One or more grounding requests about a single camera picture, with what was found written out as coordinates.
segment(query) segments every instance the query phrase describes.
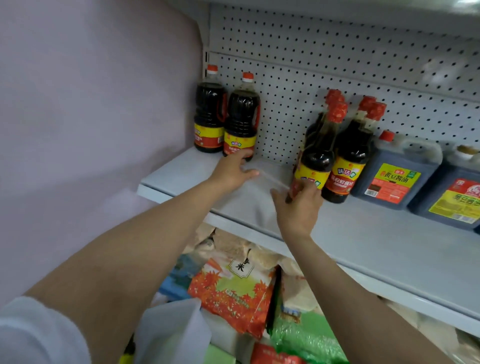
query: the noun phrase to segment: perforated metal panel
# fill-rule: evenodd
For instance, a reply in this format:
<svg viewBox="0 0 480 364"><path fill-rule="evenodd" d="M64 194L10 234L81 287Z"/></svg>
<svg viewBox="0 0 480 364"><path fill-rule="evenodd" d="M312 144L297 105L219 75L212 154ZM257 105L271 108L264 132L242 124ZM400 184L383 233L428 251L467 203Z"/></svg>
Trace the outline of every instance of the perforated metal panel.
<svg viewBox="0 0 480 364"><path fill-rule="evenodd" d="M210 62L229 91L255 74L257 152L292 164L329 88L350 115L363 95L385 102L378 131L480 147L480 43L447 35L212 5Z"/></svg>

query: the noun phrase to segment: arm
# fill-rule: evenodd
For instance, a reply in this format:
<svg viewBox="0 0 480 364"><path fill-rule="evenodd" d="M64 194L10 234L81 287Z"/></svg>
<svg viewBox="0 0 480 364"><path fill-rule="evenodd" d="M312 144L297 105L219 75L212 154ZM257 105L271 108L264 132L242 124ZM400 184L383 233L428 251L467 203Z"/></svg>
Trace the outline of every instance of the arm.
<svg viewBox="0 0 480 364"><path fill-rule="evenodd" d="M258 174L240 169L248 155L222 158L208 180L100 235L26 295L78 326L93 363L116 363L213 204Z"/></svg>
<svg viewBox="0 0 480 364"><path fill-rule="evenodd" d="M291 204L272 191L282 237L351 363L452 362L426 337L345 273L310 237L323 199L305 184Z"/></svg>

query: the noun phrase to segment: pink wall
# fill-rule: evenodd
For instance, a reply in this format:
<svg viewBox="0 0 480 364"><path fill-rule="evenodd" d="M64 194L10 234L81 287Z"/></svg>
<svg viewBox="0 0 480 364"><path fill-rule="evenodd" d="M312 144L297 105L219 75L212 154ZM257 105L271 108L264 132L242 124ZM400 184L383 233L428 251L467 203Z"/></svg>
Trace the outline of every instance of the pink wall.
<svg viewBox="0 0 480 364"><path fill-rule="evenodd" d="M145 210L192 143L201 41L161 0L0 2L0 305Z"/></svg>

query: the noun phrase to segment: white shelf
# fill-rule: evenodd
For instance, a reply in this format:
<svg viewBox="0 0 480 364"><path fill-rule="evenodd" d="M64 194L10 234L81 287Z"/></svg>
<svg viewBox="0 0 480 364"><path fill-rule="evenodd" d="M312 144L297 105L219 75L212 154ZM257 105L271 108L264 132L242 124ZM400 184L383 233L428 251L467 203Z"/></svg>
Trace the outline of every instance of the white shelf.
<svg viewBox="0 0 480 364"><path fill-rule="evenodd" d="M166 201L208 178L220 158L192 147L144 178L138 194ZM290 168L261 158L248 167L290 183ZM247 182L205 221L291 256L276 224L271 187L271 178ZM324 203L312 237L366 289L480 336L480 236L351 196L341 205Z"/></svg>

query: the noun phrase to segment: forearm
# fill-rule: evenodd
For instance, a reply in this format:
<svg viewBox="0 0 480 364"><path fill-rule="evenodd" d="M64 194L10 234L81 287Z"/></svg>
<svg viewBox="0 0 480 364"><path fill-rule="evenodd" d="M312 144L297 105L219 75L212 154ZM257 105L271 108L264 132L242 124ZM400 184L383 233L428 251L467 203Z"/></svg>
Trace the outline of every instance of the forearm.
<svg viewBox="0 0 480 364"><path fill-rule="evenodd" d="M345 273L311 238L285 239L351 363L451 361Z"/></svg>
<svg viewBox="0 0 480 364"><path fill-rule="evenodd" d="M203 182L100 235L26 295L69 317L93 363L113 363L222 189Z"/></svg>

